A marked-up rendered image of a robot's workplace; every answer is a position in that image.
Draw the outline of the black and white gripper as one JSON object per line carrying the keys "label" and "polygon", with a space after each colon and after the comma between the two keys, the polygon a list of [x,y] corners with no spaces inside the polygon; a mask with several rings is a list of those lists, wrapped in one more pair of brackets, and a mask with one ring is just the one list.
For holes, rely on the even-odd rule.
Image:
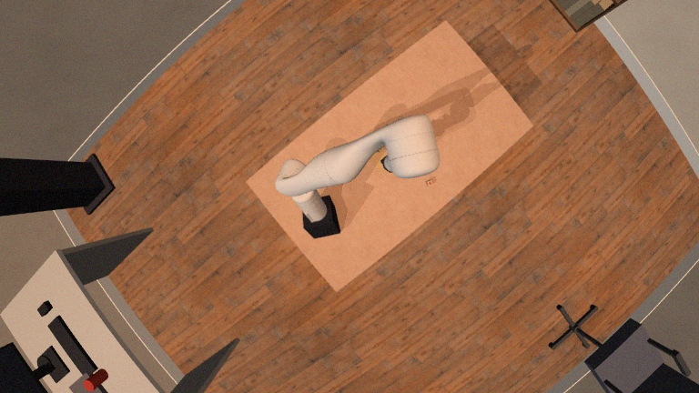
{"label": "black and white gripper", "polygon": [[388,155],[386,155],[385,157],[383,157],[383,158],[381,159],[380,162],[382,163],[382,165],[383,165],[383,167],[384,167],[385,170],[387,170],[387,171],[390,172],[390,173],[393,173],[393,172],[388,168],[388,166],[387,166],[387,158],[388,158]]}

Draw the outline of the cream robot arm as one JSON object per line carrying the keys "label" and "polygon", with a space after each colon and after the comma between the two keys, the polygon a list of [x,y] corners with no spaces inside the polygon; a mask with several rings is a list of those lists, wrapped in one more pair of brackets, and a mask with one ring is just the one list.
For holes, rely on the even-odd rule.
{"label": "cream robot arm", "polygon": [[425,176],[440,165],[430,118],[414,115],[326,150],[307,165],[297,159],[285,161],[275,187],[280,194],[292,197],[311,222],[320,221],[326,216],[327,207],[317,189],[349,183],[384,146],[387,166],[399,178]]}

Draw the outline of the tan square mat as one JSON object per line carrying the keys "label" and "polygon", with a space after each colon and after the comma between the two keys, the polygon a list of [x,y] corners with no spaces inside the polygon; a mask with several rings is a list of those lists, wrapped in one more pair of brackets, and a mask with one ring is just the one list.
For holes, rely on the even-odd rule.
{"label": "tan square mat", "polygon": [[380,152],[377,151],[377,152],[370,158],[371,161],[373,162],[373,164],[374,164],[375,167],[378,169],[378,171],[380,172],[381,175],[387,171],[387,170],[384,169],[382,163],[380,162],[381,159],[387,155],[386,147],[384,146],[383,148],[384,148],[384,149],[383,149],[382,151],[380,151]]}

